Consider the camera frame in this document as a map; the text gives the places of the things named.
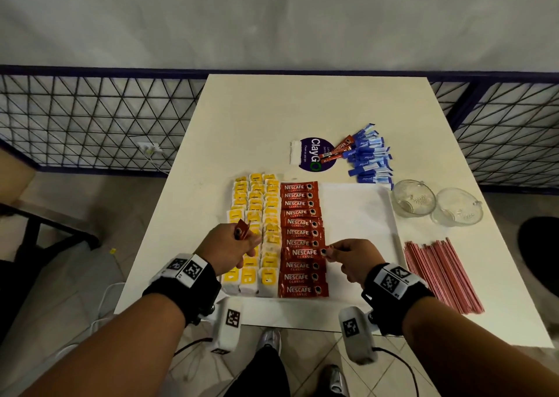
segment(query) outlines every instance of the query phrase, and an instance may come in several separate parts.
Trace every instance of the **black cable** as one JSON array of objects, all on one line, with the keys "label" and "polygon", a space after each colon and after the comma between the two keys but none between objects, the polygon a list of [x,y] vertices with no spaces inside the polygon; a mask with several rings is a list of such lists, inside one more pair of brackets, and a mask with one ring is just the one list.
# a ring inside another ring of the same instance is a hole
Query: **black cable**
[{"label": "black cable", "polygon": [[186,344],[183,348],[178,349],[175,354],[173,354],[173,357],[175,357],[178,353],[182,352],[183,350],[186,350],[188,347],[193,346],[194,344],[198,344],[198,343],[202,343],[202,342],[206,342],[209,343],[211,342],[213,339],[210,337],[206,337],[206,338],[200,338],[200,339],[196,339],[193,342],[191,342],[190,344]]},{"label": "black cable", "polygon": [[395,354],[394,354],[393,352],[391,352],[391,351],[388,351],[388,350],[386,350],[386,349],[384,349],[384,348],[380,348],[380,347],[373,347],[372,349],[373,349],[373,351],[384,351],[385,353],[388,353],[389,355],[394,356],[395,358],[397,358],[397,359],[398,359],[400,362],[402,362],[404,365],[408,366],[408,369],[409,369],[410,372],[411,372],[411,377],[414,379],[415,393],[416,393],[417,397],[419,397],[418,382],[415,380],[415,373],[414,373],[414,370],[411,368],[411,366],[408,365],[404,359],[402,359],[402,358],[401,358],[400,356],[398,356],[398,355],[395,355]]}]

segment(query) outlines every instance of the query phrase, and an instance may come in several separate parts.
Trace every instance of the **sneaker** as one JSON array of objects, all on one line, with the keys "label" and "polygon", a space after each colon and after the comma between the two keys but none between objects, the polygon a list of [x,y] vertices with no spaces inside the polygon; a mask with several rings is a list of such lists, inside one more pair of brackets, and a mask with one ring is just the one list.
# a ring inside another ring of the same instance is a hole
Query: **sneaker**
[{"label": "sneaker", "polygon": [[269,328],[262,332],[258,344],[256,345],[256,351],[260,350],[265,345],[269,345],[276,350],[278,355],[281,354],[281,335],[278,329]]},{"label": "sneaker", "polygon": [[315,395],[323,395],[327,392],[349,397],[346,377],[336,365],[327,365],[322,369],[322,372],[320,372]]}]

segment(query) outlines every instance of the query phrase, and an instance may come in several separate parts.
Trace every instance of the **black round object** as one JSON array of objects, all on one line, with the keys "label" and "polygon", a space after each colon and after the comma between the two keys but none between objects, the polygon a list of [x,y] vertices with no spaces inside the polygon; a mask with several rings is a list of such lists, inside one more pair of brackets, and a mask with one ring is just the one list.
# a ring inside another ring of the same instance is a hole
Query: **black round object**
[{"label": "black round object", "polygon": [[545,288],[559,297],[557,234],[559,217],[533,217],[518,231],[518,248],[528,269]]}]

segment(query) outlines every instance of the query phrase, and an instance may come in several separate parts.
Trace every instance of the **white wall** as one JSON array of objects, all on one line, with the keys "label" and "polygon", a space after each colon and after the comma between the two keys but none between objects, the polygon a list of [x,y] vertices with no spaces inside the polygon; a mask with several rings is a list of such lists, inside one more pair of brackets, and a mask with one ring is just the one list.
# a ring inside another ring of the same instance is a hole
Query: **white wall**
[{"label": "white wall", "polygon": [[559,71],[559,0],[0,0],[0,63]]}]

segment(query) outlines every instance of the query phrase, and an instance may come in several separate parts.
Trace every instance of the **black pants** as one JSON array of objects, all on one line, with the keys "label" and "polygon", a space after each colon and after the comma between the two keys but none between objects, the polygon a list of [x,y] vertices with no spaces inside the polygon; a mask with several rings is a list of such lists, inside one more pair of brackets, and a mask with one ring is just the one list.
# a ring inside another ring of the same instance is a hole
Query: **black pants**
[{"label": "black pants", "polygon": [[[289,397],[289,383],[283,363],[276,350],[265,345],[256,352],[254,358],[225,393],[225,397]],[[315,396],[335,396],[327,384],[320,384]]]}]

